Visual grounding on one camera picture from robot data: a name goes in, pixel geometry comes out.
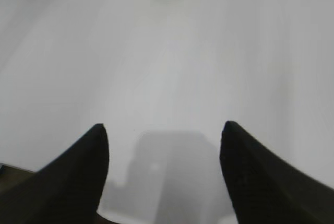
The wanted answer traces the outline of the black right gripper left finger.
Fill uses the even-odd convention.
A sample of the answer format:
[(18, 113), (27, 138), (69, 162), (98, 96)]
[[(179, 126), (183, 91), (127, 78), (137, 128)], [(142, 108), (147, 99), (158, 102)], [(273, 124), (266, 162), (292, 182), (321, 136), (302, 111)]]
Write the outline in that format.
[(1, 223), (94, 223), (109, 170), (109, 144), (96, 124), (64, 153), (1, 194)]

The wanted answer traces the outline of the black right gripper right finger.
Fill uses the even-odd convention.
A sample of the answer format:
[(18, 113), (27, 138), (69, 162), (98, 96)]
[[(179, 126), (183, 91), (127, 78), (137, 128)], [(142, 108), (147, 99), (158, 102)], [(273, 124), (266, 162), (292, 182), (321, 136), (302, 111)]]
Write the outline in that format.
[(333, 223), (333, 189), (267, 149), (235, 121), (220, 165), (238, 223)]

